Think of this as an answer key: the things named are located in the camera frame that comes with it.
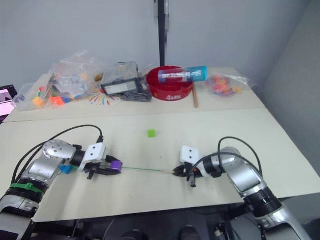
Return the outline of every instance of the green string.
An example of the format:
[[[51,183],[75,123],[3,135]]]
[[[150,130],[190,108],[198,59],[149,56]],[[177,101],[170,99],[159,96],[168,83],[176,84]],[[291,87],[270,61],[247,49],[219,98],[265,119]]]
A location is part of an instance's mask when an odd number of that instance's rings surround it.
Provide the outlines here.
[[[147,168],[137,168],[137,167],[126,167],[123,166],[123,169],[135,169],[135,170],[143,170],[143,171],[153,171],[153,172],[163,172],[163,170],[158,170],[158,169],[147,169]]]

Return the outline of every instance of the red bowl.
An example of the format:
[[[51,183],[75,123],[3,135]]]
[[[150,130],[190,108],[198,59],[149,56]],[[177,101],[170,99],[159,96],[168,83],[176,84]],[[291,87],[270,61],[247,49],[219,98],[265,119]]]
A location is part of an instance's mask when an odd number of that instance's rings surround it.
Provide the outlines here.
[[[152,96],[163,101],[177,101],[186,98],[192,90],[192,82],[165,85],[159,82],[158,72],[167,69],[179,69],[178,66],[160,66],[151,70],[146,76]]]

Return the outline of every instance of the blue clip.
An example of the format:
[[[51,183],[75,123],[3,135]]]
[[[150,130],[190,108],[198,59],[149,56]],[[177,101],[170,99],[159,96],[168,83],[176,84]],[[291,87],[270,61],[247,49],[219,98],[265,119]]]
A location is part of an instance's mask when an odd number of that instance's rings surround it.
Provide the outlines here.
[[[72,100],[68,97],[61,97],[62,98],[62,101],[67,104],[67,103],[70,103]]]
[[[64,174],[69,174],[72,170],[72,166],[71,165],[60,165],[60,171],[63,172]]]

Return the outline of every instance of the orange block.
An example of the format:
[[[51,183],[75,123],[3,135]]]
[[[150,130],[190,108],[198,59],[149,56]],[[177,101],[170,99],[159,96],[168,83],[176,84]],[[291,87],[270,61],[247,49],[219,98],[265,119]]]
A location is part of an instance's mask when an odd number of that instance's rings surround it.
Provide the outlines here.
[[[38,96],[32,100],[32,103],[37,107],[42,107],[43,105],[45,105],[45,102],[42,100],[42,98]]]
[[[65,104],[62,97],[60,96],[51,96],[50,101],[58,106]]]

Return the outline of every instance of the wooden pencil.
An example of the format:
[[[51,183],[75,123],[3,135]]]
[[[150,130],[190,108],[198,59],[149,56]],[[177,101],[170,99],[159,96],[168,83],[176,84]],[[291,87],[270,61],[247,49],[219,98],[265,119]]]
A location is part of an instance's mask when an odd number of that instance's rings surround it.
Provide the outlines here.
[[[199,103],[198,103],[196,85],[194,82],[192,83],[192,96],[193,96],[193,105],[197,109],[199,107]]]

